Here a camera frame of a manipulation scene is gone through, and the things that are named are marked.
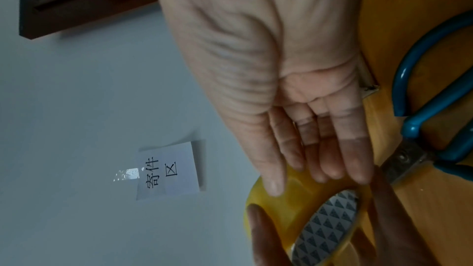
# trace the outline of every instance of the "hand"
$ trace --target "hand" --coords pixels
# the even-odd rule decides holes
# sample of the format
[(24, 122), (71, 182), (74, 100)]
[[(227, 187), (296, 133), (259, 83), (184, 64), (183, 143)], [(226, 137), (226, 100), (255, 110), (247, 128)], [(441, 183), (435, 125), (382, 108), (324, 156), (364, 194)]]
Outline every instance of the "hand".
[[(373, 202), (368, 214), (374, 231), (376, 249), (361, 230), (352, 245), (361, 266), (440, 266), (404, 210), (392, 187), (377, 173), (371, 183)], [(251, 227), (253, 257), (257, 266), (290, 266), (274, 224), (257, 205), (247, 208)]]
[(192, 73), (273, 196), (286, 162), (369, 183), (356, 60), (361, 0), (160, 0)]

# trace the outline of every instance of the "wooden desk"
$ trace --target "wooden desk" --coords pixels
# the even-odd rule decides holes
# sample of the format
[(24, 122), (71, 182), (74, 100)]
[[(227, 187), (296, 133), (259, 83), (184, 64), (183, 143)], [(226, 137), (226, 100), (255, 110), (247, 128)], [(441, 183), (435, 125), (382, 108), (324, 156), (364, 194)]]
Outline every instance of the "wooden desk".
[[(473, 0), (364, 0), (360, 19), (362, 50), (381, 86), (380, 92), (365, 100), (377, 164), (383, 163), (401, 140), (401, 120), (393, 116), (390, 95), (399, 62), (427, 31), (470, 9)], [(472, 49), (472, 27), (433, 47), (412, 74), (408, 88), (411, 107), (415, 110), (425, 104), (472, 66)], [(472, 117), (470, 93), (426, 122), (423, 136), (440, 149)], [(473, 166), (473, 155), (465, 163)], [(428, 166), (397, 186), (396, 192), (442, 265), (472, 264), (473, 183)]]

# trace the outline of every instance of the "scissors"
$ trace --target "scissors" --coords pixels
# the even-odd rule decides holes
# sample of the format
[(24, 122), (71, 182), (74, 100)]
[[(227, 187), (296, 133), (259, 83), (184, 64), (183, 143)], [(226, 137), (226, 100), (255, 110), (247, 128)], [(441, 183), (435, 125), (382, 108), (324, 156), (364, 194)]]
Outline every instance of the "scissors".
[(455, 16), (438, 25), (418, 40), (401, 61), (393, 82), (394, 115), (405, 118), (401, 134), (403, 140), (381, 166), (387, 180), (395, 183), (407, 173), (427, 162), (448, 174), (473, 181), (473, 167), (457, 164), (473, 150), (473, 119), (469, 121), (441, 151), (433, 151), (419, 138), (422, 124), (473, 89), (473, 67), (433, 97), (415, 113), (407, 108), (407, 84), (419, 59), (447, 35), (473, 25), (473, 10)]

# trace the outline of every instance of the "white wall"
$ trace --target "white wall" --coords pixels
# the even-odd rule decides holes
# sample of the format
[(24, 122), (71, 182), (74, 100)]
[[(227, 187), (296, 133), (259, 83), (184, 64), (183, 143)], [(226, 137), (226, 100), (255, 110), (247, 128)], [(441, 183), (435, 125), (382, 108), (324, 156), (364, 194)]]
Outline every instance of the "white wall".
[[(152, 6), (34, 41), (0, 0), (0, 265), (251, 264), (257, 178)], [(137, 202), (138, 149), (200, 142), (205, 191)]]

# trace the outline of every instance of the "white paper note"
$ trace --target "white paper note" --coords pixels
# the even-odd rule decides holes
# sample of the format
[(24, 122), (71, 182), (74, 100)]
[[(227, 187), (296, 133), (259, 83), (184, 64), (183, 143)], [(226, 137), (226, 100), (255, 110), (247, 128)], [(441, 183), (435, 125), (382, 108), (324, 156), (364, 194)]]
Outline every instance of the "white paper note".
[(136, 200), (199, 192), (190, 142), (139, 152)]

